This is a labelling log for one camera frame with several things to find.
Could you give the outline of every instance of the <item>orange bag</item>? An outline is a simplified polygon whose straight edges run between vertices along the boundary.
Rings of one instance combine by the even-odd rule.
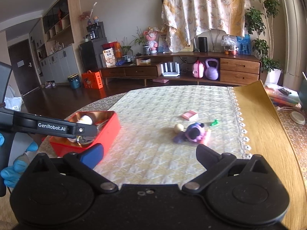
[[[82,74],[82,81],[85,88],[100,89],[103,88],[100,72],[88,71]]]

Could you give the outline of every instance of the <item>tv cabinet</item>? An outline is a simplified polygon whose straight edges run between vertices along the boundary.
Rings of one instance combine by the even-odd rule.
[[[208,80],[203,78],[194,78],[192,72],[181,73],[178,77],[163,77],[161,72],[161,63],[173,62],[174,57],[196,57],[200,61],[206,58],[218,58],[219,79]],[[222,84],[222,85],[248,85],[260,79],[261,62],[254,56],[249,55],[226,55],[223,53],[200,53],[200,52],[178,52],[178,53],[154,53],[137,57],[137,63],[140,60],[151,59],[150,65],[131,66],[124,64],[120,67],[109,67],[100,69],[101,77],[104,78],[107,85],[108,78],[139,78],[144,79],[146,86],[147,79],[168,79],[195,81],[198,85],[202,83]]]

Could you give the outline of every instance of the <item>purple plush toy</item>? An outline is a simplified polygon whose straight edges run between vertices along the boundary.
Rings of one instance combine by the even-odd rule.
[[[208,64],[209,61],[216,62],[216,67],[210,67]],[[217,80],[219,78],[219,61],[216,59],[206,59],[205,65],[207,68],[205,72],[207,79]]]
[[[173,141],[176,144],[180,144],[183,141],[190,141],[197,143],[205,135],[205,125],[203,123],[194,123],[188,126],[185,132],[181,131],[179,134],[174,137]]]

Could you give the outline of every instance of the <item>lace trim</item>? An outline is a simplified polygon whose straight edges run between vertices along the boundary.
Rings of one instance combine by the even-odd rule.
[[[249,146],[247,143],[249,142],[249,138],[245,136],[245,134],[248,132],[245,127],[245,123],[243,123],[244,118],[242,117],[242,112],[240,112],[241,108],[239,107],[237,97],[235,96],[235,92],[233,90],[233,87],[228,87],[228,92],[231,97],[232,105],[235,109],[236,118],[237,118],[237,125],[240,132],[240,143],[241,143],[241,153],[243,159],[251,159],[252,154],[248,153],[251,150],[251,146]]]

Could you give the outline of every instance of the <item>white router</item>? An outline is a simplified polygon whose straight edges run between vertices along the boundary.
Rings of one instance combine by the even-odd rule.
[[[169,63],[169,69],[167,63],[161,64],[161,71],[163,77],[178,77],[180,75],[179,63],[175,62],[175,71],[172,69],[172,62]]]

